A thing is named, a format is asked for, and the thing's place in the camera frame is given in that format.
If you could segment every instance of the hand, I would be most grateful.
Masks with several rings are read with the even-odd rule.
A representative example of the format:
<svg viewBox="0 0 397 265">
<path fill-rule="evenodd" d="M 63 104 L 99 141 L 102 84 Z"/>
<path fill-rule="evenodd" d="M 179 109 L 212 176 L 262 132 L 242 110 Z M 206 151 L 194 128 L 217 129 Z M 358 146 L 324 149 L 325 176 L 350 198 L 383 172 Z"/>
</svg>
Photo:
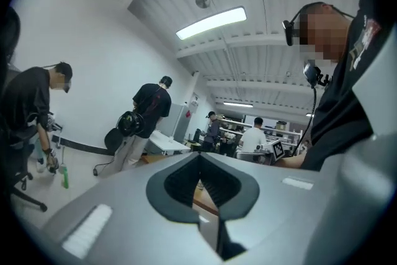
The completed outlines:
<svg viewBox="0 0 397 265">
<path fill-rule="evenodd" d="M 47 155 L 47 169 L 51 173 L 55 173 L 55 171 L 59 168 L 58 159 L 55 156 L 55 150 L 52 149 L 51 152 Z"/>
</svg>

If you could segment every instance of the ceiling light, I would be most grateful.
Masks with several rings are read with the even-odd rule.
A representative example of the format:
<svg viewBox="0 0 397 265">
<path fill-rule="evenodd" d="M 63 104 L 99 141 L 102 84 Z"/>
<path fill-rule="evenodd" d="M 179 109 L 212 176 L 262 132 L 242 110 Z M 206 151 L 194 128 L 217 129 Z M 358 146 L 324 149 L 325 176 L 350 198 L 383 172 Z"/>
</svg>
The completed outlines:
<svg viewBox="0 0 397 265">
<path fill-rule="evenodd" d="M 244 21 L 246 19 L 247 16 L 244 8 L 237 7 L 195 22 L 178 31 L 176 35 L 181 40 L 185 40 L 193 35 L 220 27 L 221 25 L 232 24 L 233 22 Z"/>
<path fill-rule="evenodd" d="M 229 106 L 254 107 L 252 104 L 240 104 L 240 103 L 232 103 L 232 102 L 223 102 L 223 104 Z"/>
</svg>

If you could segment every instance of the beige pants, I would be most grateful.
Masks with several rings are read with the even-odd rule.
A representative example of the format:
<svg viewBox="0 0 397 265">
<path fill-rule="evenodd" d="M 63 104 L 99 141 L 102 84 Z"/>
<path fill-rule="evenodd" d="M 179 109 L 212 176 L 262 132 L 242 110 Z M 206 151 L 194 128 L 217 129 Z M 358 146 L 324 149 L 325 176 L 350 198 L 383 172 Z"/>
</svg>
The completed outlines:
<svg viewBox="0 0 397 265">
<path fill-rule="evenodd" d="M 125 157 L 129 165 L 135 165 L 139 159 L 141 159 L 142 152 L 145 150 L 148 140 L 149 138 L 141 138 L 136 135 L 131 137 L 131 140 L 129 141 L 129 150 Z"/>
<path fill-rule="evenodd" d="M 114 173 L 134 168 L 139 162 L 148 140 L 149 138 L 141 138 L 136 135 L 126 138 L 123 141 L 123 145 L 116 151 Z"/>
</svg>

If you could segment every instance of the black t-shirt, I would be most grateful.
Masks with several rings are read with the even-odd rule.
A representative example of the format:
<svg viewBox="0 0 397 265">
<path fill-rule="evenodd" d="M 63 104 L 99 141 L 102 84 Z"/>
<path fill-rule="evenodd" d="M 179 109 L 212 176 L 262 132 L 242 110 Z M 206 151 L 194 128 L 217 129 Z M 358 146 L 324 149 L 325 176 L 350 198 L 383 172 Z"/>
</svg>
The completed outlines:
<svg viewBox="0 0 397 265">
<path fill-rule="evenodd" d="M 391 23 L 379 13 L 375 3 L 375 0 L 359 2 L 359 11 L 349 28 L 346 51 L 314 113 L 313 147 L 308 150 L 301 169 L 319 171 L 328 156 L 343 153 L 372 134 L 352 87 L 376 57 L 391 29 Z"/>
<path fill-rule="evenodd" d="M 43 68 L 31 68 L 19 73 L 7 85 L 1 113 L 11 130 L 23 129 L 27 121 L 37 122 L 47 129 L 50 111 L 50 74 Z"/>
<path fill-rule="evenodd" d="M 145 84 L 133 98 L 138 104 L 136 112 L 145 120 L 145 128 L 136 135 L 149 138 L 156 129 L 160 117 L 168 117 L 171 98 L 168 92 L 157 84 Z"/>
</svg>

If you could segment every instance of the white t-shirt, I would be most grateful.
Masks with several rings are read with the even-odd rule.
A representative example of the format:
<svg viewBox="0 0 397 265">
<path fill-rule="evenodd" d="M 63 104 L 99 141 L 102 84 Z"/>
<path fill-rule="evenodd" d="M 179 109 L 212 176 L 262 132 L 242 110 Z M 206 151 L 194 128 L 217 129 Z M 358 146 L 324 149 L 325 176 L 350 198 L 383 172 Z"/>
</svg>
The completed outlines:
<svg viewBox="0 0 397 265">
<path fill-rule="evenodd" d="M 244 142 L 243 152 L 253 153 L 257 145 L 266 143 L 266 135 L 263 130 L 253 127 L 243 134 L 240 141 Z"/>
</svg>

